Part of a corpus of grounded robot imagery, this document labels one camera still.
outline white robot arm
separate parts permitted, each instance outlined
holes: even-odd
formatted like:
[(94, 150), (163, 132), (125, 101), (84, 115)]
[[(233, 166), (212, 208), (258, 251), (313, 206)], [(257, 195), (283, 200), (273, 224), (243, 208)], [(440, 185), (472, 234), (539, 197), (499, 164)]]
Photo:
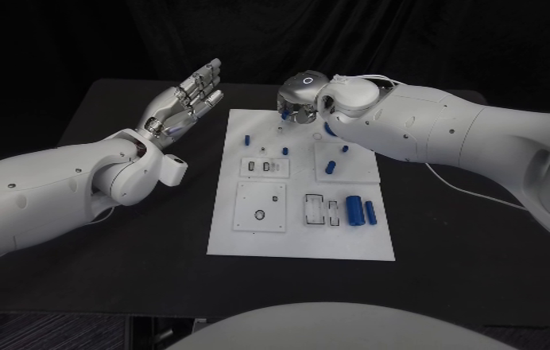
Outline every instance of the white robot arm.
[(138, 203), (156, 181), (179, 184), (186, 164), (161, 150), (220, 101), (214, 59), (156, 95), (136, 129), (104, 140), (0, 161), (0, 255), (35, 245), (116, 205)]
[(550, 114), (482, 106), (382, 76), (328, 80), (313, 71), (279, 88), (277, 110), (297, 123), (318, 113), (338, 137), (385, 157), (490, 178), (550, 230)]

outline table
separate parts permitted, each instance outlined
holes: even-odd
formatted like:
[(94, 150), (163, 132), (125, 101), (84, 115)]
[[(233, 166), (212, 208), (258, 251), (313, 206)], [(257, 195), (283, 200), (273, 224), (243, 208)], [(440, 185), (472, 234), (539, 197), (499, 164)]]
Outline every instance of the table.
[[(171, 82), (99, 80), (58, 145), (133, 127)], [(394, 262), (205, 255), (230, 108), (273, 109), (276, 85), (221, 84), (224, 99), (166, 149), (188, 163), (109, 220), (0, 258), (0, 310), (228, 317), (309, 301), (382, 305), (457, 324), (550, 323), (550, 233), (528, 213), (378, 156)], [(470, 91), (453, 93), (482, 102)], [(436, 166), (457, 187), (513, 201), (492, 181)]]

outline black curtain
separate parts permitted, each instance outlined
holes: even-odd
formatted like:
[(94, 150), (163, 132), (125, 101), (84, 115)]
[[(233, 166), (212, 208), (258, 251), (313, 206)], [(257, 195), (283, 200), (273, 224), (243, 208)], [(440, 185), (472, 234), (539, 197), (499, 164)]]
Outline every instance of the black curtain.
[(48, 90), (54, 84), (47, 96), (27, 91), (25, 107), (17, 99), (9, 109), (8, 121), (22, 119), (34, 137), (14, 139), (12, 147), (54, 145), (97, 78), (179, 80), (212, 57), (221, 59), (224, 82), (280, 84), (307, 68), (329, 76), (379, 73), (408, 84), (476, 90), (495, 106), (550, 111), (548, 5), (550, 0), (4, 0), (8, 47), (17, 52), (4, 57), (5, 79), (30, 85), (35, 70), (47, 69)]

